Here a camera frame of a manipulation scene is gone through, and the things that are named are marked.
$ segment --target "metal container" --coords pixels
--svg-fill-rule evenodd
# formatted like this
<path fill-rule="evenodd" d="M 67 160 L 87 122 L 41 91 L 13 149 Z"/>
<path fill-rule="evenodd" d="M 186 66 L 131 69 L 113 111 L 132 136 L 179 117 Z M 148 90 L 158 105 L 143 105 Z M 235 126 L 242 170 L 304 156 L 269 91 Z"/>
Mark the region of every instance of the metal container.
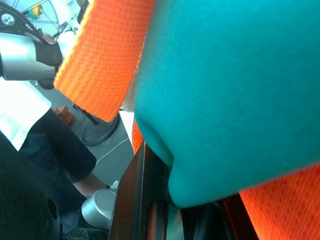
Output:
<path fill-rule="evenodd" d="M 110 229 L 116 191 L 116 189 L 98 190 L 82 204 L 82 215 L 88 224 L 98 229 Z"/>

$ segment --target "dark pants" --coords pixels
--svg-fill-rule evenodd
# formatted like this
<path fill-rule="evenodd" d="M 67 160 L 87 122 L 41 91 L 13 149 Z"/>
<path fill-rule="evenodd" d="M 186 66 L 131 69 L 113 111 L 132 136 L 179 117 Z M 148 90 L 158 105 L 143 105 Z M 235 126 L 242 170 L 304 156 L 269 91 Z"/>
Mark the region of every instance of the dark pants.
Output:
<path fill-rule="evenodd" d="M 86 200 L 73 183 L 91 173 L 96 158 L 51 109 L 33 125 L 19 153 L 50 190 L 68 233 Z"/>

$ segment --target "floor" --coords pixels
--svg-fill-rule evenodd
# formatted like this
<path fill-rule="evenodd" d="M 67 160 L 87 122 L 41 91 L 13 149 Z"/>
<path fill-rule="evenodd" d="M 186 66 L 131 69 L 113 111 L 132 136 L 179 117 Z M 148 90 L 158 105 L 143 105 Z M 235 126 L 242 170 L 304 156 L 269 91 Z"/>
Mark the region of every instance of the floor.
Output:
<path fill-rule="evenodd" d="M 81 111 L 72 107 L 72 102 L 58 90 L 45 90 L 39 85 L 35 86 L 48 100 L 52 102 L 52 108 L 67 106 L 69 112 L 74 115 L 71 125 L 72 131 L 81 139 L 84 127 L 92 124 Z M 97 159 L 93 173 L 105 184 L 111 185 L 120 180 L 134 154 L 128 134 L 122 120 L 113 135 L 100 145 L 88 147 Z"/>

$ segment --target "teal cushion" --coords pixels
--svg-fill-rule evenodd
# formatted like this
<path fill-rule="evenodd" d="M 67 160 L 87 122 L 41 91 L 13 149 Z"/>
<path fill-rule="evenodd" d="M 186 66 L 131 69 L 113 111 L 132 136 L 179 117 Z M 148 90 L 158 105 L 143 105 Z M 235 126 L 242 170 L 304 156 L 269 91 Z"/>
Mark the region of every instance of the teal cushion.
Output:
<path fill-rule="evenodd" d="M 135 117 L 180 207 L 320 157 L 320 1 L 156 1 Z"/>

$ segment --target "white shirt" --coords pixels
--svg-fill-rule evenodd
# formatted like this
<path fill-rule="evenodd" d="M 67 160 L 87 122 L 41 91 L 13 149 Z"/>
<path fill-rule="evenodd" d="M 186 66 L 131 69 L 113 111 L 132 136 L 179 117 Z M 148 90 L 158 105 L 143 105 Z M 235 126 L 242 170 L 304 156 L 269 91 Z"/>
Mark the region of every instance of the white shirt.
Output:
<path fill-rule="evenodd" d="M 50 107 L 51 102 L 29 81 L 5 81 L 0 77 L 0 131 L 17 151 Z"/>

